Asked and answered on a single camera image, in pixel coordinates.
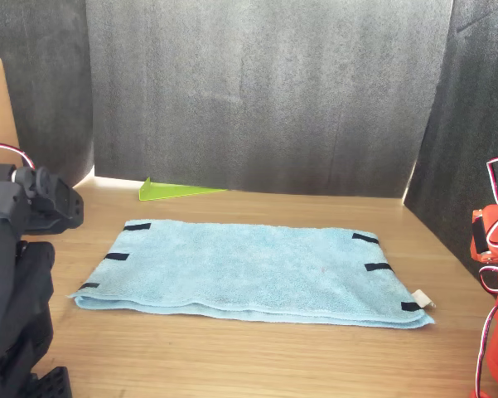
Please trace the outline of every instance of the green plastic triangle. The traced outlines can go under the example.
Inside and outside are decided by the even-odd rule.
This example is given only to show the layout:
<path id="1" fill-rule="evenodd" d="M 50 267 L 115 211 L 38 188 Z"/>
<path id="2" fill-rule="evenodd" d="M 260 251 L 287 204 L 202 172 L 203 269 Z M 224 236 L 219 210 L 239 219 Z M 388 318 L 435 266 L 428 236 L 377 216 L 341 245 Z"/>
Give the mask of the green plastic triangle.
<path id="1" fill-rule="evenodd" d="M 226 189 L 163 184 L 160 182 L 151 182 L 151 178 L 148 177 L 145 183 L 140 188 L 139 197 L 141 201 L 154 201 L 156 199 L 167 199 L 168 197 L 186 197 L 188 195 L 198 195 L 200 193 L 222 191 L 226 191 Z"/>

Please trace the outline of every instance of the wooden table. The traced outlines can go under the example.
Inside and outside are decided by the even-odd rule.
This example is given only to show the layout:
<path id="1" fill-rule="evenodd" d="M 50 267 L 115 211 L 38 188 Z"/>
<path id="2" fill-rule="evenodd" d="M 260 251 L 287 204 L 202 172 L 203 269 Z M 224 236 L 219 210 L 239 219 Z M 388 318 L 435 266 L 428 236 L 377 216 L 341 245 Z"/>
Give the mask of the wooden table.
<path id="1" fill-rule="evenodd" d="M 140 202 L 136 189 L 94 180 L 77 189 L 85 223 L 37 238 L 53 243 L 56 263 L 55 337 L 36 371 L 67 366 L 75 398 L 468 397 L 493 299 L 400 200 L 219 192 Z M 66 295 L 89 277 L 123 223 L 140 218 L 374 232 L 405 286 L 434 300 L 437 324 L 395 330 L 76 307 Z M 488 370 L 482 386 L 498 398 Z"/>

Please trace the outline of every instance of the towel tag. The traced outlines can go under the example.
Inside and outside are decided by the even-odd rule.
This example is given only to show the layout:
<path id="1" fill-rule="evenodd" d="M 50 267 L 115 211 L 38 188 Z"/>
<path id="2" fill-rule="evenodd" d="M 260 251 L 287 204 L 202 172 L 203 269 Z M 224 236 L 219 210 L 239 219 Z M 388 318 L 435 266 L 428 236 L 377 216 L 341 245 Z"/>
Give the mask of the towel tag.
<path id="1" fill-rule="evenodd" d="M 413 293 L 413 297 L 416 300 L 416 303 L 420 306 L 420 308 L 425 308 L 428 305 L 435 308 L 436 304 L 420 289 Z"/>

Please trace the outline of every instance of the towel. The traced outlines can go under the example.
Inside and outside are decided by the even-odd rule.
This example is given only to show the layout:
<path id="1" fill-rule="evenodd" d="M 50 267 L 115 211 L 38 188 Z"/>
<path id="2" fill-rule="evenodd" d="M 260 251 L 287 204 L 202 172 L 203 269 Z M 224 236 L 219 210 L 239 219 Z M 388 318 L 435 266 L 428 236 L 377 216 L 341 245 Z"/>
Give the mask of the towel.
<path id="1" fill-rule="evenodd" d="M 418 328 L 434 321 L 374 234 L 134 220 L 71 295 L 81 308 Z"/>

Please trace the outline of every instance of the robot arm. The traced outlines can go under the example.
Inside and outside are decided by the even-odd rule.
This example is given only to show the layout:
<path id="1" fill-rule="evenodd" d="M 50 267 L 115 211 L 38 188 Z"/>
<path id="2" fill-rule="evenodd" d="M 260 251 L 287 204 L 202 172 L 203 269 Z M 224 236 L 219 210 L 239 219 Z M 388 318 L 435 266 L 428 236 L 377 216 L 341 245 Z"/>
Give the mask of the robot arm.
<path id="1" fill-rule="evenodd" d="M 58 234 L 83 222 L 83 200 L 45 168 L 0 164 L 0 398 L 39 396 L 31 368 L 53 337 L 48 301 L 53 293 L 50 243 L 23 234 Z M 59 368 L 66 376 L 65 368 Z M 71 397 L 69 382 L 59 397 Z"/>

